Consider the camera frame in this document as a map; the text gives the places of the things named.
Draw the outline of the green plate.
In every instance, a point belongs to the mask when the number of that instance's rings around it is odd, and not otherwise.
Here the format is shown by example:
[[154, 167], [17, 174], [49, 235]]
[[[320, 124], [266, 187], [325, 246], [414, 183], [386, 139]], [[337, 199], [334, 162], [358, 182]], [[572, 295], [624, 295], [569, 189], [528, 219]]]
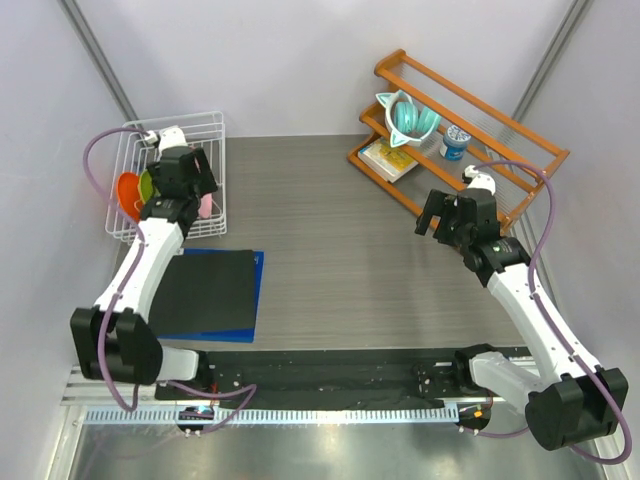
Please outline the green plate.
[[139, 176], [138, 193], [143, 204], [146, 204], [150, 199], [157, 195], [157, 190], [153, 184], [152, 176], [148, 170], [145, 170]]

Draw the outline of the orange plate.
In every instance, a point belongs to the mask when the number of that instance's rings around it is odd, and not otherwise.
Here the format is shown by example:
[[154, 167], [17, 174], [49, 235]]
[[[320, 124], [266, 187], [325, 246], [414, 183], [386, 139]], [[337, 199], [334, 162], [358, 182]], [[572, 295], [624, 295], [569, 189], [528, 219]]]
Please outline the orange plate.
[[140, 221], [140, 210], [143, 206], [138, 184], [139, 177], [132, 172], [122, 173], [116, 183], [119, 206], [135, 223]]

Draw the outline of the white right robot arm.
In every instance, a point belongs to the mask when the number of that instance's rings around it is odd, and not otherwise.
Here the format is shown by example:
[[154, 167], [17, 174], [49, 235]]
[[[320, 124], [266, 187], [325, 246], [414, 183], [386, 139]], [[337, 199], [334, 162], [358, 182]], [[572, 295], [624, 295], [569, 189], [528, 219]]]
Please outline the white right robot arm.
[[433, 189], [415, 232], [433, 234], [459, 250], [464, 264], [509, 315], [533, 357], [537, 371], [517, 366], [489, 344], [460, 349], [451, 380], [472, 395], [489, 390], [525, 417], [538, 444], [553, 451], [613, 434], [628, 393], [618, 368], [605, 369], [571, 333], [533, 270], [528, 252], [504, 236], [493, 194], [471, 188], [456, 195]]

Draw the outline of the pink plate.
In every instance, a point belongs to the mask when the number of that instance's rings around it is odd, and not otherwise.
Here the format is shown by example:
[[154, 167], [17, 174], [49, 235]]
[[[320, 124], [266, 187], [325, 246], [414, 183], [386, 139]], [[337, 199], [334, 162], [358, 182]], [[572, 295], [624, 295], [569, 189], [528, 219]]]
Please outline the pink plate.
[[205, 194], [200, 201], [198, 216], [200, 219], [209, 219], [213, 210], [213, 197], [211, 193]]

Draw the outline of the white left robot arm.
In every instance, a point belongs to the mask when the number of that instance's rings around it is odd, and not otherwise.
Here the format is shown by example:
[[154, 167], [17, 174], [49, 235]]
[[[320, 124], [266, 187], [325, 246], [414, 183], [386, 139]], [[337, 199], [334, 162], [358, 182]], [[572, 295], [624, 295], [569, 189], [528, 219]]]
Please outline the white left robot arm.
[[190, 398], [205, 397], [213, 375], [201, 351], [164, 347], [149, 325], [161, 280], [198, 217], [203, 196], [217, 189], [202, 148], [160, 147], [148, 171], [159, 196], [147, 202], [130, 250], [113, 280], [90, 308], [78, 308], [70, 327], [83, 376], [105, 383], [127, 410], [118, 384], [166, 383]]

